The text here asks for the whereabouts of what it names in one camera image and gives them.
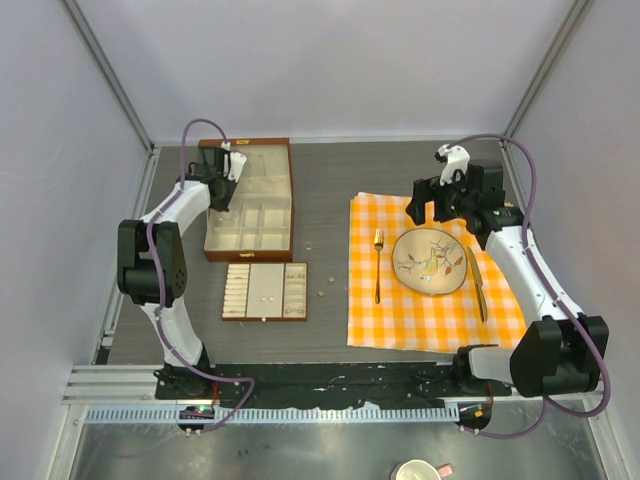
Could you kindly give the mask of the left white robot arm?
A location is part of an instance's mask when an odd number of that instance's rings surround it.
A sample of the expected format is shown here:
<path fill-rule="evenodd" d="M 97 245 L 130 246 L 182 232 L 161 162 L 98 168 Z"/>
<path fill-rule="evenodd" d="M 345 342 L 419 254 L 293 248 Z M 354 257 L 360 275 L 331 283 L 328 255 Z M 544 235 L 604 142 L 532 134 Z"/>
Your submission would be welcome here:
<path fill-rule="evenodd" d="M 118 226 L 117 285 L 152 322 L 164 364 L 154 371 L 158 399 L 200 399 L 213 375 L 206 347 L 195 334 L 184 292 L 188 273 L 184 233 L 203 212 L 227 212 L 247 157 L 228 141 L 181 162 L 181 175 L 153 210 Z"/>

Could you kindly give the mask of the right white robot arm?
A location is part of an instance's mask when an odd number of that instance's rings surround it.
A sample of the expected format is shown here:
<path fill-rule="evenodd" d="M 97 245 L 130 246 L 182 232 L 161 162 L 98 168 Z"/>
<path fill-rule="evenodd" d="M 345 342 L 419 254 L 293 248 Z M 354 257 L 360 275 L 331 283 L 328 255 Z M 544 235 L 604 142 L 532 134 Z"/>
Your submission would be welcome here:
<path fill-rule="evenodd" d="M 589 316 L 572 301 L 550 272 L 524 214 L 505 202 L 503 169 L 498 163 L 457 168 L 450 182 L 439 177 L 413 183 L 406 208 L 415 225 L 427 218 L 464 221 L 479 247 L 495 262 L 520 307 L 526 331 L 515 348 L 472 345 L 459 348 L 451 380 L 472 395 L 488 380 L 515 387 L 524 397 L 594 390 L 602 380 L 600 363 L 609 337 L 606 322 Z"/>

